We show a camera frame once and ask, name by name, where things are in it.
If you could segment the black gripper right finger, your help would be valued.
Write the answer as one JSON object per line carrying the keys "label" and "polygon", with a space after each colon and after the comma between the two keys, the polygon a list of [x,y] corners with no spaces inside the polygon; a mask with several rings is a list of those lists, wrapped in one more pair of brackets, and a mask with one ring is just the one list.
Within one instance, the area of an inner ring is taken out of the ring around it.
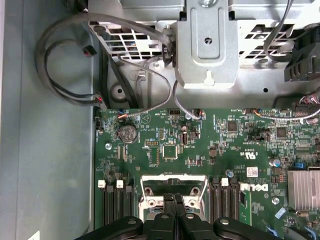
{"label": "black gripper right finger", "polygon": [[195,213],[187,213],[183,197],[174,195],[175,212],[188,240],[276,240],[277,237],[229,217],[209,223]]}

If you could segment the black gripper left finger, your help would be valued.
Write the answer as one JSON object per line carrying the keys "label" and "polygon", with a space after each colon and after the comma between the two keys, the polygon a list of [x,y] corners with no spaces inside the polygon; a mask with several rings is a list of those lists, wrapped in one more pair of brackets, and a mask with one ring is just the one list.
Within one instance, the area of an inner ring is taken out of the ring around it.
{"label": "black gripper left finger", "polygon": [[175,195],[163,196],[165,212],[154,219],[143,222],[134,216],[126,216],[92,232],[80,236],[80,240],[173,240],[176,217],[174,214]]}

